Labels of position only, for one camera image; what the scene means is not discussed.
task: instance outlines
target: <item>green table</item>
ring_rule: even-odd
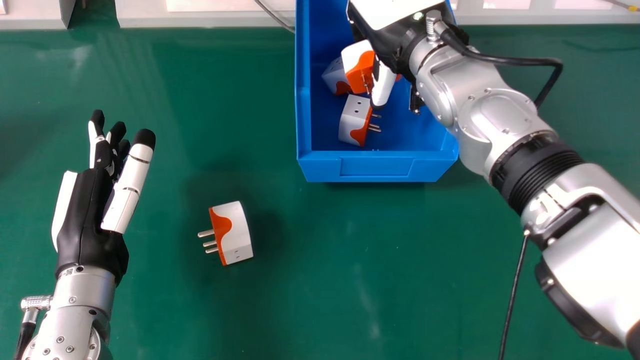
[[[157,148],[125,238],[115,359],[495,359],[518,217],[456,164],[436,184],[308,184],[295,160],[294,47],[282,29],[118,29],[113,5],[72,29],[0,33],[0,354],[23,296],[50,293],[62,173],[86,121],[149,127]],[[487,53],[557,56],[541,116],[640,195],[640,28],[468,28]],[[541,69],[504,69],[533,96]],[[196,233],[241,200],[255,258],[223,268]],[[627,359],[580,340],[528,253],[508,359]]]

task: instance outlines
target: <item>blue bin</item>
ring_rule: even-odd
[[[298,0],[296,4],[296,132],[298,163],[310,182],[435,182],[458,159],[458,144],[424,108],[409,108],[411,85],[396,83],[376,113],[381,133],[369,133],[361,149],[338,141],[346,95],[335,96],[321,75],[353,36],[346,0]]]

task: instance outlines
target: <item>bolt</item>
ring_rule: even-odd
[[[439,21],[442,18],[442,14],[438,10],[431,10],[427,13],[426,22],[427,22],[427,39],[429,42],[436,42],[440,38],[433,28],[436,21]]]

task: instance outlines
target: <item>robotic arm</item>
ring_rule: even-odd
[[[347,16],[384,68],[412,84],[410,109],[426,105],[458,139],[462,163],[520,215],[542,251],[536,279],[578,334],[640,359],[640,202],[463,44],[444,1],[350,0]],[[390,87],[376,87],[381,106]]]
[[[109,321],[115,288],[127,272],[122,235],[147,176],[156,136],[139,131],[130,145],[117,122],[105,136],[102,111],[88,124],[89,169],[63,176],[51,227],[58,252],[53,296],[22,299],[24,311],[14,359],[111,359]],[[40,332],[38,312],[47,311]]]

